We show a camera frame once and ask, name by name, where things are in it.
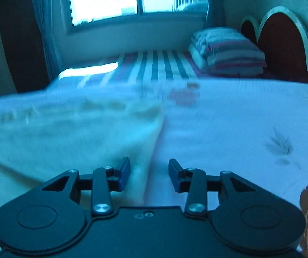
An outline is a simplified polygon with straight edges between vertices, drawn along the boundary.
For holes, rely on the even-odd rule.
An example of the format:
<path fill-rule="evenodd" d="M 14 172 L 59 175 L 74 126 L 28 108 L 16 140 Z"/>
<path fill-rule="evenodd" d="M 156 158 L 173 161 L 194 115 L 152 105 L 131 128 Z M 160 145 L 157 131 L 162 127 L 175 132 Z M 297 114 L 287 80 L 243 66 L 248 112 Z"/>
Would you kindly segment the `floral white bedspread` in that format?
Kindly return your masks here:
<path fill-rule="evenodd" d="M 208 174 L 231 171 L 299 207 L 306 227 L 298 249 L 308 257 L 308 84 L 250 79 L 56 83 L 43 91 L 0 97 L 0 115 L 85 100 L 163 105 L 141 206 L 184 205 L 185 197 L 175 193 L 169 177 L 172 158 Z M 0 165 L 0 206 L 44 182 Z M 114 207 L 136 206 L 117 203 L 121 193 L 112 194 Z"/>

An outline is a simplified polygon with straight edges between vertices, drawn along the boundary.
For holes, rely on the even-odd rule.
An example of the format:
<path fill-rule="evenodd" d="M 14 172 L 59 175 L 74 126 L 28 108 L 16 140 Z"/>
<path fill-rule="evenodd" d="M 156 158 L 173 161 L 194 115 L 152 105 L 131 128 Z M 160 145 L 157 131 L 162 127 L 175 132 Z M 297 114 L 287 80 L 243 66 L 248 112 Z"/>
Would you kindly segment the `left blue curtain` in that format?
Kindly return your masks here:
<path fill-rule="evenodd" d="M 54 37 L 53 0 L 32 0 L 35 18 L 42 35 L 46 69 L 50 82 L 62 72 L 62 58 Z"/>

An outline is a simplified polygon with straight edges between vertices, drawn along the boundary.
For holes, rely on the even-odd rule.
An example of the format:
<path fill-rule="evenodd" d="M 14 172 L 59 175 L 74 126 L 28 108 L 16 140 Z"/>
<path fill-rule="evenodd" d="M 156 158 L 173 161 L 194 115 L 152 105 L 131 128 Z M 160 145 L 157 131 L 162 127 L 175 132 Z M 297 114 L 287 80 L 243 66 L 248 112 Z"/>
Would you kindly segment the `dark wooden door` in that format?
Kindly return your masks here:
<path fill-rule="evenodd" d="M 0 0 L 0 35 L 17 92 L 46 88 L 50 80 L 32 0 Z"/>

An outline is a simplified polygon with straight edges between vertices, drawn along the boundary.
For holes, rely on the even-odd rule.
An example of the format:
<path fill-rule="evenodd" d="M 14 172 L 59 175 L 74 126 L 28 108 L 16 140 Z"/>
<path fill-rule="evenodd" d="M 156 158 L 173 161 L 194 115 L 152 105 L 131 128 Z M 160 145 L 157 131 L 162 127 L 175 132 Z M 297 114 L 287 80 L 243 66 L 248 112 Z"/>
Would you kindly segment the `cream knit sweater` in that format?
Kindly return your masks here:
<path fill-rule="evenodd" d="M 150 162 L 164 121 L 156 100 L 85 100 L 0 115 L 0 165 L 36 181 L 68 169 L 89 174 L 131 161 L 119 204 L 143 203 Z"/>

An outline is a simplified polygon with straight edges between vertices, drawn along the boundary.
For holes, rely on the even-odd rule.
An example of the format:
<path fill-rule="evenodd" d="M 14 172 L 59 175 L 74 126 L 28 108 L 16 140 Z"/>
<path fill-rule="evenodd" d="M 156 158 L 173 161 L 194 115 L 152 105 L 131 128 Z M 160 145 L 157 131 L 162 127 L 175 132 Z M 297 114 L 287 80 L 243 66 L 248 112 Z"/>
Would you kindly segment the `blue curtain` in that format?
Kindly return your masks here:
<path fill-rule="evenodd" d="M 32 0 L 35 18 L 42 35 L 46 69 L 50 82 L 62 72 L 62 58 L 54 37 L 53 0 Z"/>
<path fill-rule="evenodd" d="M 205 28 L 225 27 L 226 15 L 224 0 L 208 0 L 208 11 L 206 14 Z"/>

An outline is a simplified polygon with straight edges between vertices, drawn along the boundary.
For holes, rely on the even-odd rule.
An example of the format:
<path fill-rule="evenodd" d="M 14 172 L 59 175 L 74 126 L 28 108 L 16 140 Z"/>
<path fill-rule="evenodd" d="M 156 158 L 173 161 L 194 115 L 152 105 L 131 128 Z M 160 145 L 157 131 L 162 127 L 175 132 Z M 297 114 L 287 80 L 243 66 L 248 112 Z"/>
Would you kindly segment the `red heart-shaped headboard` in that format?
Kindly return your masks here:
<path fill-rule="evenodd" d="M 276 6 L 261 22 L 246 16 L 240 32 L 265 54 L 261 78 L 308 83 L 308 32 L 291 10 Z"/>

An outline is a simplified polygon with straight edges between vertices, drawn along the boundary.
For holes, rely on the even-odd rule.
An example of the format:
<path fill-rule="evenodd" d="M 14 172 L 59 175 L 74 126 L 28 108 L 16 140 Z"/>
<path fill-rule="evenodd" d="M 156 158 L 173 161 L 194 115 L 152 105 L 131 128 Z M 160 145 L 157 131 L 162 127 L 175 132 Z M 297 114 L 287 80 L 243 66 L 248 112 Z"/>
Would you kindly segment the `right blue curtain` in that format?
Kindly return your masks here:
<path fill-rule="evenodd" d="M 225 27 L 226 15 L 224 0 L 208 0 L 208 11 L 206 14 L 205 28 Z"/>

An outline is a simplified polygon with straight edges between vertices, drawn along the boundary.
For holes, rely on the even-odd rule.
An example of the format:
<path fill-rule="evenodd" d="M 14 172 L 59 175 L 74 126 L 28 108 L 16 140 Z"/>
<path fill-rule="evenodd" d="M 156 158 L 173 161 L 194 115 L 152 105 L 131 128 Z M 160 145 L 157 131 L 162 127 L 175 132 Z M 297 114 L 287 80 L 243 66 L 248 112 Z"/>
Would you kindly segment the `striped bed sheet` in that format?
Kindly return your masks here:
<path fill-rule="evenodd" d="M 144 51 L 120 54 L 77 64 L 58 79 L 86 79 L 102 85 L 145 81 L 188 80 L 207 77 L 188 52 Z"/>

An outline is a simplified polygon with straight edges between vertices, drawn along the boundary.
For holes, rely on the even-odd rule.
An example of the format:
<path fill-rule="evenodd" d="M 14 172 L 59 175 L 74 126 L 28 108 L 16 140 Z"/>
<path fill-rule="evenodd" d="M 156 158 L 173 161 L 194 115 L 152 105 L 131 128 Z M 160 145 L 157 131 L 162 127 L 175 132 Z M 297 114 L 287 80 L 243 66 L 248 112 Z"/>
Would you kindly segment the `striped folded pillow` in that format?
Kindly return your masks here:
<path fill-rule="evenodd" d="M 265 54 L 230 27 L 214 27 L 192 35 L 189 53 L 207 75 L 255 77 L 266 68 Z"/>

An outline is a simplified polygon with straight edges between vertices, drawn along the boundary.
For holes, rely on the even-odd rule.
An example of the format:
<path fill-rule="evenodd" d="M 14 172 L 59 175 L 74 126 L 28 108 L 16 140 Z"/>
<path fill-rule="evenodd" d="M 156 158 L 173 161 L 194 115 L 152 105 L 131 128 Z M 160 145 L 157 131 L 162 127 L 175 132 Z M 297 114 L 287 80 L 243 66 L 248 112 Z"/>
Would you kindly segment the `blue blanket on windowsill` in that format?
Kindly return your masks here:
<path fill-rule="evenodd" d="M 179 5 L 175 10 L 177 12 L 202 12 L 207 13 L 209 7 L 208 1 L 188 2 Z"/>

